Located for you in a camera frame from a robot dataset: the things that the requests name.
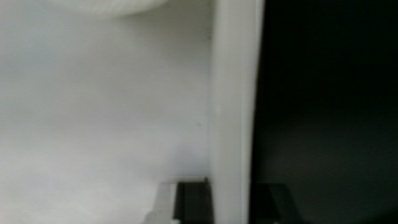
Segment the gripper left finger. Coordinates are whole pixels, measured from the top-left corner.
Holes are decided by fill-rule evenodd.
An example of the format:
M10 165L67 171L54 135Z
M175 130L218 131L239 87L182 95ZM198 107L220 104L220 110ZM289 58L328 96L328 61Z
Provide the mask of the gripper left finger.
M211 188L205 181L159 184L143 224L212 224Z

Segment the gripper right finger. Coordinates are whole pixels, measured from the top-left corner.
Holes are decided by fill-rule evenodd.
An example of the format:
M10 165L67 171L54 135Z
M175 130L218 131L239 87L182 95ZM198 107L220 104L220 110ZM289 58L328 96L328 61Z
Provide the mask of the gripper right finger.
M282 184L260 183L253 187L253 224L305 224Z

